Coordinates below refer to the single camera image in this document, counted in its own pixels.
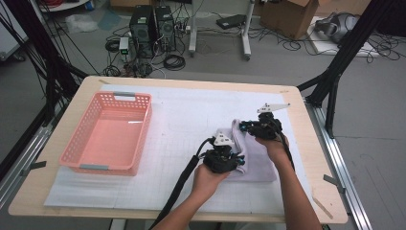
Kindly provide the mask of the black flat device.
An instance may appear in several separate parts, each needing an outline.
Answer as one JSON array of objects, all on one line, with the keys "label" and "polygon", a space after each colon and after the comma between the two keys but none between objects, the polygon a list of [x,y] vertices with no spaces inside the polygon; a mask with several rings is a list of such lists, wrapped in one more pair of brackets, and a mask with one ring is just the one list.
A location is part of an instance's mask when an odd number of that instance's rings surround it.
[{"label": "black flat device", "polygon": [[216,25],[223,30],[228,30],[242,25],[245,22],[246,16],[243,14],[236,14],[216,20]]}]

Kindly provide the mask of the aluminium rail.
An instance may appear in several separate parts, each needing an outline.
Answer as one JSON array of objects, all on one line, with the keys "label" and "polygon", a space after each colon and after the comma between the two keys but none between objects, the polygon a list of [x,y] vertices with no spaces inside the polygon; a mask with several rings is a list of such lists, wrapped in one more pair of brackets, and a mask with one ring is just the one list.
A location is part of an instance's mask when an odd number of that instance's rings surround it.
[{"label": "aluminium rail", "polygon": [[55,116],[47,120],[46,107],[43,107],[0,163],[0,210],[27,177],[20,175],[21,170],[37,162],[66,108],[66,105],[56,105]]},{"label": "aluminium rail", "polygon": [[305,103],[305,107],[314,127],[321,135],[321,143],[326,148],[327,162],[332,168],[333,178],[340,181],[341,185],[346,189],[344,194],[339,194],[344,200],[347,216],[350,217],[357,230],[372,230],[371,222],[353,184],[338,143],[325,127],[327,120],[325,112],[321,107],[315,107],[310,103]]}]

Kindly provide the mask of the white metal stand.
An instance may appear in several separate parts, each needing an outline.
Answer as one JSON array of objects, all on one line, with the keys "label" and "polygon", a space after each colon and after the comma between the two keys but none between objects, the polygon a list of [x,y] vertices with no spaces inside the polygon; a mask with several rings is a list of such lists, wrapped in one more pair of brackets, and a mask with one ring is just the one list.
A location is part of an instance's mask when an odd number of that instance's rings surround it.
[{"label": "white metal stand", "polygon": [[[196,52],[197,44],[197,26],[196,26],[196,14],[198,12],[199,6],[197,3],[202,4],[204,0],[192,0],[192,15],[190,16],[191,20],[191,30],[190,30],[190,39],[189,39],[189,54],[193,58]],[[251,58],[251,46],[249,41],[249,30],[251,25],[251,19],[255,7],[255,0],[248,0],[248,7],[246,13],[246,19],[244,27],[241,30],[240,37],[242,41],[243,56],[246,60]]]}]

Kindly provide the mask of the pink plastic basket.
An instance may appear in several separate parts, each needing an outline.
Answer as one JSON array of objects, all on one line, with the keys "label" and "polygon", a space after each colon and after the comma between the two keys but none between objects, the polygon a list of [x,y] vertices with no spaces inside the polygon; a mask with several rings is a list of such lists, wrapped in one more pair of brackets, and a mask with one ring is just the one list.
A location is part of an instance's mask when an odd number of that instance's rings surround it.
[{"label": "pink plastic basket", "polygon": [[59,164],[77,173],[134,176],[147,138],[151,101],[145,93],[95,93]]}]

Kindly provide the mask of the black metal frame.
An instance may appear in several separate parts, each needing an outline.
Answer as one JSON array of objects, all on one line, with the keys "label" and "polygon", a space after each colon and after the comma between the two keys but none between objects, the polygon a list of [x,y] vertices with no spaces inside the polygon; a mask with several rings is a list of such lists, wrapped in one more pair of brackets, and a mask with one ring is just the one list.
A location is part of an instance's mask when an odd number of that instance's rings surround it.
[{"label": "black metal frame", "polygon": [[48,125],[55,118],[56,104],[61,99],[73,99],[73,96],[79,90],[79,83],[75,80],[75,76],[81,80],[88,77],[87,73],[79,70],[62,57],[38,19],[30,0],[0,0],[0,7],[3,6],[8,7],[37,52],[37,56],[32,55],[31,48],[22,40],[11,22],[0,13],[0,23],[26,52],[37,75],[46,81],[44,91],[46,103],[9,154],[0,163],[0,181],[11,170],[11,166],[21,155],[23,145],[28,143],[34,132],[42,124]]},{"label": "black metal frame", "polygon": [[328,97],[324,128],[329,138],[335,138],[333,121],[339,81],[362,45],[394,4],[395,0],[371,0],[327,69],[319,76],[297,86],[300,91],[314,86],[311,94],[305,98],[305,101],[313,107],[321,107],[324,99]]}]

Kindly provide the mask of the black computer tower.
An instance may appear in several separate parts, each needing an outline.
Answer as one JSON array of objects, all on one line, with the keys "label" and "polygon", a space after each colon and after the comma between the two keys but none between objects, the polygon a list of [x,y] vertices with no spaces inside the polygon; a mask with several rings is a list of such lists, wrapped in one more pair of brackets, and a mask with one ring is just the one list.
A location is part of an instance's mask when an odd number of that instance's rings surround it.
[{"label": "black computer tower", "polygon": [[160,38],[161,48],[166,51],[174,51],[175,32],[174,20],[169,6],[158,6],[155,8],[157,31]]},{"label": "black computer tower", "polygon": [[129,29],[138,58],[153,57],[153,42],[157,38],[156,25],[151,5],[137,5],[132,13]]}]

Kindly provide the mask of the clear plastic bag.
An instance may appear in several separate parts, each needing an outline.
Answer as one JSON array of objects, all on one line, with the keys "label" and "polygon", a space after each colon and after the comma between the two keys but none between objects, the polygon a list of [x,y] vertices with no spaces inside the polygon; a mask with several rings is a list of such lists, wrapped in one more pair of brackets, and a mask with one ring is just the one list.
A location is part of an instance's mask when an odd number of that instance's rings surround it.
[{"label": "clear plastic bag", "polygon": [[70,34],[90,33],[99,28],[97,22],[87,14],[73,14],[67,16],[65,22]]}]

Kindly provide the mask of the lavender printed towel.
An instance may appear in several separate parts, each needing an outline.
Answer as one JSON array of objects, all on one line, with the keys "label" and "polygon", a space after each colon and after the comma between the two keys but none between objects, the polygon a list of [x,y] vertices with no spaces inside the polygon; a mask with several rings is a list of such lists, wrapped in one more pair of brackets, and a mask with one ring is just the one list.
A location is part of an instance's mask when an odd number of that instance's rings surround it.
[{"label": "lavender printed towel", "polygon": [[244,156],[245,164],[230,172],[227,181],[233,182],[273,182],[277,179],[276,169],[270,160],[266,147],[255,137],[239,129],[239,119],[234,119],[230,127],[219,128],[216,134],[223,134],[233,141],[232,151]]}]

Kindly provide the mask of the person's right hand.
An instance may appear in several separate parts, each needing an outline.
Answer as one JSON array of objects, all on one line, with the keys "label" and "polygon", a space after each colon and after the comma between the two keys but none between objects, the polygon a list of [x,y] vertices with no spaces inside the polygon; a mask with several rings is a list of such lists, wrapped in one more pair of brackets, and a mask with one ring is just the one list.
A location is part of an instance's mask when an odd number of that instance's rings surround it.
[{"label": "person's right hand", "polygon": [[280,163],[289,163],[287,153],[281,141],[264,140],[256,137],[255,140],[266,147],[269,158],[277,165]]}]

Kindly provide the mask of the flat cardboard box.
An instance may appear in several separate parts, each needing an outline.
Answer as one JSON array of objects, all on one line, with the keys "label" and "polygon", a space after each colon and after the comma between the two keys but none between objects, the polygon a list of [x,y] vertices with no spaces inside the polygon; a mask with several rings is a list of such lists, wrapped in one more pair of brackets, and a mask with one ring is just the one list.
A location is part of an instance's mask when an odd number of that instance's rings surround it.
[{"label": "flat cardboard box", "polygon": [[110,0],[110,6],[115,8],[131,8],[137,5],[154,6],[156,0]]},{"label": "flat cardboard box", "polygon": [[332,12],[349,12],[361,15],[372,0],[320,0],[316,15],[330,15]]}]

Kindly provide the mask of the grey metal bracket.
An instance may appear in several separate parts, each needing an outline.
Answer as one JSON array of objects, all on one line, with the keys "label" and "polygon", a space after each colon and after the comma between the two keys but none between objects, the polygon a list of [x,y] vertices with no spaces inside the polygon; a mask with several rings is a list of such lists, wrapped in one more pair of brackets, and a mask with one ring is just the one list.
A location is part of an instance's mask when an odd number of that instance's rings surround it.
[{"label": "grey metal bracket", "polygon": [[47,165],[47,161],[32,163],[26,169],[21,170],[20,175],[27,176],[30,173],[30,171],[44,168],[44,167],[46,167],[46,165]]},{"label": "grey metal bracket", "polygon": [[340,193],[340,194],[345,193],[346,189],[341,185],[340,181],[338,181],[337,179],[335,179],[335,178],[333,178],[333,177],[331,177],[331,176],[329,176],[327,174],[323,175],[323,179],[326,182],[334,185],[337,188],[338,193]]}]

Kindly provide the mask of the blue sheet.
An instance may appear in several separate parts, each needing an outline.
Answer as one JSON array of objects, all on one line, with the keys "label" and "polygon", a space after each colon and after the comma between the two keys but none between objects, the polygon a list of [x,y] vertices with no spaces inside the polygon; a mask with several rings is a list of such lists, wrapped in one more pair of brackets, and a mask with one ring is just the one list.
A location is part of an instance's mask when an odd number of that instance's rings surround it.
[{"label": "blue sheet", "polygon": [[98,26],[101,30],[110,31],[117,26],[121,20],[122,19],[114,11],[106,11],[99,21]]}]

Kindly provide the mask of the round white table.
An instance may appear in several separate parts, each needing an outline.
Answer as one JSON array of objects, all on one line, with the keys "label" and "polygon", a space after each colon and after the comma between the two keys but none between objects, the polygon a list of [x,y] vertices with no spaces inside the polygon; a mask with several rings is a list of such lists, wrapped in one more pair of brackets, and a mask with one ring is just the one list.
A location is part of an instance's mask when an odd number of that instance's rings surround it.
[{"label": "round white table", "polygon": [[44,6],[42,3],[38,4],[39,9],[42,12],[60,12],[70,10],[79,6],[84,6],[89,0],[78,0],[78,2],[68,2],[67,0],[63,0],[63,2],[58,6]]}]

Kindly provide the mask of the large open cardboard box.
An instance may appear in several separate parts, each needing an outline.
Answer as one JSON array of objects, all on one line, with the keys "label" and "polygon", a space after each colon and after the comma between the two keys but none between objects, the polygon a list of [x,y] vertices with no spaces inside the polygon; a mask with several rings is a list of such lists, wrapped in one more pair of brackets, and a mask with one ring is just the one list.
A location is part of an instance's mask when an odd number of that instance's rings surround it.
[{"label": "large open cardboard box", "polygon": [[292,39],[306,34],[319,0],[268,0],[263,4],[260,25]]}]

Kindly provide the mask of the grey rounded appliance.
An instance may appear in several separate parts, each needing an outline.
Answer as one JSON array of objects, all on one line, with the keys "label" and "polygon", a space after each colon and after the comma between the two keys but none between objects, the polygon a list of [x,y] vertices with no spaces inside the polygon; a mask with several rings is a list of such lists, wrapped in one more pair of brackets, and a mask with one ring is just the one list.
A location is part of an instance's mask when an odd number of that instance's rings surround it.
[{"label": "grey rounded appliance", "polygon": [[358,18],[348,12],[333,12],[330,16],[317,20],[314,30],[322,32],[332,42],[339,44],[354,29]]}]

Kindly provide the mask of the white board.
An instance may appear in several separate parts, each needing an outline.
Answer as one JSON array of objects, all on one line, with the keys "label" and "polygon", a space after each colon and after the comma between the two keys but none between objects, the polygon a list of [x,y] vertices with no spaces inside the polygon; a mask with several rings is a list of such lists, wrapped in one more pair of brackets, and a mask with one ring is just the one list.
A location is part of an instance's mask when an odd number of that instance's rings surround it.
[{"label": "white board", "polygon": [[[310,41],[314,51],[317,54],[334,56],[339,51],[338,45],[332,42],[323,32],[315,32],[315,22],[320,20],[320,16],[314,16],[307,29],[307,39]],[[373,58],[378,56],[378,53],[369,42],[365,42],[364,45],[357,53],[358,57],[366,58],[372,56]]]}]

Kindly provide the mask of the white cabinet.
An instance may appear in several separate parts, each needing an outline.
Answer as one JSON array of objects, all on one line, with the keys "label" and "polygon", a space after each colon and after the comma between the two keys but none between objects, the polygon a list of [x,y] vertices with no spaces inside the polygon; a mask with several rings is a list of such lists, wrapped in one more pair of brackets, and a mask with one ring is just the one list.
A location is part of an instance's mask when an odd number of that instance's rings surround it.
[{"label": "white cabinet", "polygon": [[12,29],[23,41],[28,39],[7,5],[0,0],[0,61],[10,58],[20,47],[9,29]]}]

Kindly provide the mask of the white grid mat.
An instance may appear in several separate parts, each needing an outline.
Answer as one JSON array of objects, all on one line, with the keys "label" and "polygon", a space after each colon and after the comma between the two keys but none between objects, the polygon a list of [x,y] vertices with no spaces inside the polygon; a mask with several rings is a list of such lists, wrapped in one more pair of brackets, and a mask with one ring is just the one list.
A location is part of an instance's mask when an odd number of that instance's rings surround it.
[{"label": "white grid mat", "polygon": [[[256,120],[257,110],[264,104],[290,104],[274,115],[282,122],[302,187],[311,191],[288,116],[292,103],[283,95],[149,86],[133,90],[152,96],[151,122],[136,175],[82,173],[62,166],[45,206],[160,211],[192,156],[206,148],[204,140],[216,135],[219,128],[230,127],[234,119]],[[273,182],[225,180],[201,209],[280,216],[279,176]]]}]

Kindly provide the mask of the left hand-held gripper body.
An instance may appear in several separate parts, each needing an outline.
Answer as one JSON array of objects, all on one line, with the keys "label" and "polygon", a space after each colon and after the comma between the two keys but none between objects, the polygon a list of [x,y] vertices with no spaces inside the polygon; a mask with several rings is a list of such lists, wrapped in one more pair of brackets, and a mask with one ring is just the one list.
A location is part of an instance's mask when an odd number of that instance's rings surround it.
[{"label": "left hand-held gripper body", "polygon": [[238,166],[238,156],[233,152],[234,141],[219,132],[210,140],[212,149],[203,153],[203,163],[213,173],[227,173],[235,170]]}]

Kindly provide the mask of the person's left hand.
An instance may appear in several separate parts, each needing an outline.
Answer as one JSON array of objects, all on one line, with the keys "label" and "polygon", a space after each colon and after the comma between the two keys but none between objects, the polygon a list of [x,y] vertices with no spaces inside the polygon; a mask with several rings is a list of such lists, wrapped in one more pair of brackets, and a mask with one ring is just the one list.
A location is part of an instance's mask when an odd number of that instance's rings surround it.
[{"label": "person's left hand", "polygon": [[228,175],[228,172],[215,173],[206,165],[199,165],[194,173],[191,196],[199,200],[208,200]]}]

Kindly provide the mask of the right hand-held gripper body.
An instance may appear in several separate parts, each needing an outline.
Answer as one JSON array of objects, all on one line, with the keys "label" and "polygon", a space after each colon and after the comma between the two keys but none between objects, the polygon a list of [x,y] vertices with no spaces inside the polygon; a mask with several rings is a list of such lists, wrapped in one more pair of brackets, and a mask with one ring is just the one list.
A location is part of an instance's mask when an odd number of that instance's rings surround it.
[{"label": "right hand-held gripper body", "polygon": [[248,132],[264,140],[280,138],[282,135],[282,123],[275,118],[273,112],[289,106],[289,103],[265,103],[257,110],[259,119],[249,123]]}]

